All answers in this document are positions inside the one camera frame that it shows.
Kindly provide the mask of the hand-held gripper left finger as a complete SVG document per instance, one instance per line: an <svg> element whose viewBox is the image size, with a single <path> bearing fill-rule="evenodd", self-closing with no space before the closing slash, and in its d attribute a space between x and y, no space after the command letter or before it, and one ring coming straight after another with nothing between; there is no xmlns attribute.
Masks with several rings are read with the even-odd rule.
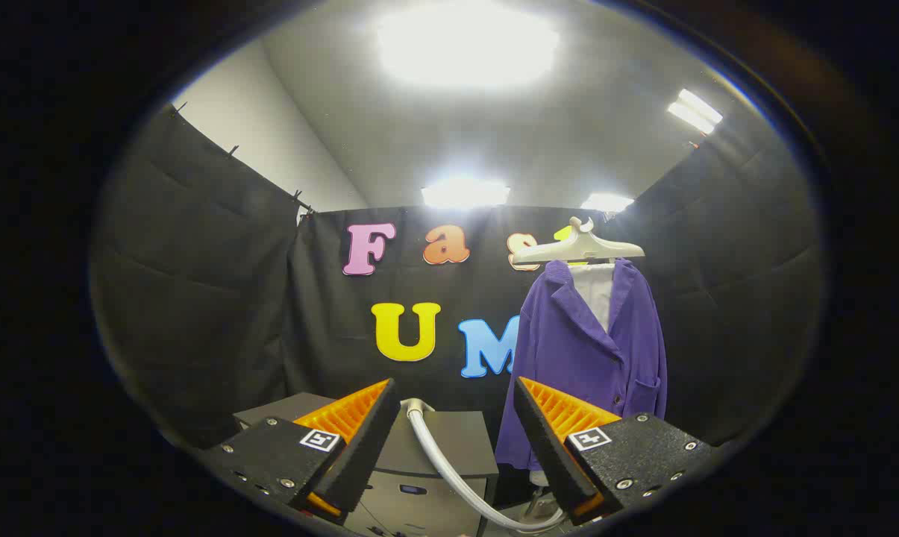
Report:
<svg viewBox="0 0 899 537"><path fill-rule="evenodd" d="M199 459L269 509L343 523L357 509L401 405L392 378L340 400L299 393L235 415Z"/></svg>

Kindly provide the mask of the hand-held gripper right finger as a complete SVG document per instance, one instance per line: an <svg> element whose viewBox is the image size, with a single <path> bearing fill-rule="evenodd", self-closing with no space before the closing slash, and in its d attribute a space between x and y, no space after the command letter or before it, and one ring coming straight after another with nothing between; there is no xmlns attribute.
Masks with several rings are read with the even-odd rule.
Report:
<svg viewBox="0 0 899 537"><path fill-rule="evenodd" d="M716 453L646 412L622 418L525 377L515 382L513 406L554 499L576 526L644 509Z"/></svg>

